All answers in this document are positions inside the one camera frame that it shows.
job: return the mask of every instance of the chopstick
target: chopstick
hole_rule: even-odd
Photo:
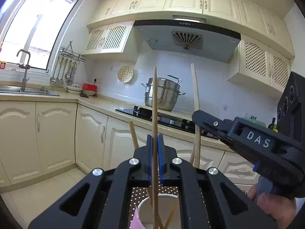
[[[197,85],[197,77],[194,64],[191,64],[192,78],[193,78],[193,92],[194,92],[194,101],[195,101],[195,111],[199,110],[199,92]],[[200,126],[195,124],[195,141],[193,146],[193,151],[190,157],[190,163],[195,167],[199,168],[200,164]],[[167,221],[164,225],[164,229],[167,229],[174,218],[175,212],[179,205],[179,197],[176,198],[176,201],[173,205],[173,209],[170,212],[170,215],[167,218]]]
[[[135,127],[134,127],[134,124],[133,124],[132,121],[129,122],[129,128],[130,128],[130,132],[132,134],[132,141],[134,143],[134,147],[135,147],[135,149],[138,149],[139,148],[139,144],[138,144],[138,140],[137,140],[137,135],[135,133]],[[152,203],[152,201],[153,201],[153,196],[152,196],[153,195],[153,191],[152,191],[152,188],[148,187],[148,188],[145,188],[145,189],[146,189],[146,192],[148,194],[150,204],[151,204],[151,206],[153,206],[153,203]],[[159,214],[158,214],[158,223],[159,223],[159,228],[160,229],[164,229]]]
[[[158,108],[157,108],[157,68],[153,68],[153,84],[152,84],[152,216],[153,228],[158,229]]]

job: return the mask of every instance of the pink paper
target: pink paper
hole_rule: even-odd
[[[132,222],[130,223],[130,229],[145,229],[139,219],[138,208],[135,208],[135,214],[133,216]]]

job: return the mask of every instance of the gas stove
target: gas stove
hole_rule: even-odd
[[[152,115],[153,115],[152,110],[143,107],[134,106],[133,109],[132,108],[116,109],[116,111],[137,118],[141,118],[146,121],[152,121]],[[188,121],[186,119],[181,119],[178,117],[162,114],[161,116],[158,116],[158,124],[195,134],[195,124],[192,121]],[[212,139],[218,139],[217,137],[215,137],[214,135],[210,134],[209,132],[203,129],[201,129],[201,136],[205,136]]]

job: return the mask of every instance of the countertop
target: countertop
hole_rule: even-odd
[[[89,98],[80,97],[79,95],[73,95],[65,91],[54,91],[60,96],[49,96],[49,95],[29,95],[29,94],[10,94],[10,93],[0,93],[0,101],[32,101],[32,102],[72,102],[78,103],[80,105],[86,106],[88,108],[94,109],[103,114],[109,115],[116,119],[129,122],[133,121],[136,126],[145,128],[147,130],[152,130],[152,123],[140,118],[136,118],[121,112],[116,111],[115,109],[122,108],[133,108],[136,104],[131,104],[125,101],[118,99],[112,99],[106,96],[95,97],[90,96]],[[191,120],[192,113],[187,112],[168,112],[163,110],[158,110],[158,113],[172,115],[174,117],[179,117],[187,120]],[[164,135],[194,142],[195,135],[189,132],[184,132],[178,129],[170,128],[164,125],[158,124],[158,132]],[[220,142],[216,139],[207,138],[201,136],[201,145],[216,148],[225,151],[232,151],[227,145]]]

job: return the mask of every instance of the faucet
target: faucet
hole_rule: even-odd
[[[25,83],[29,80],[29,78],[26,79],[26,74],[27,74],[27,70],[30,69],[30,67],[31,67],[31,66],[29,66],[29,61],[30,61],[30,58],[31,58],[31,53],[28,52],[27,50],[20,49],[17,52],[17,56],[19,55],[20,52],[24,52],[24,53],[27,53],[29,55],[29,59],[27,60],[26,66],[24,66],[23,64],[17,64],[17,65],[19,65],[19,68],[25,69],[24,77],[22,79],[22,87],[21,87],[21,90],[25,90]]]

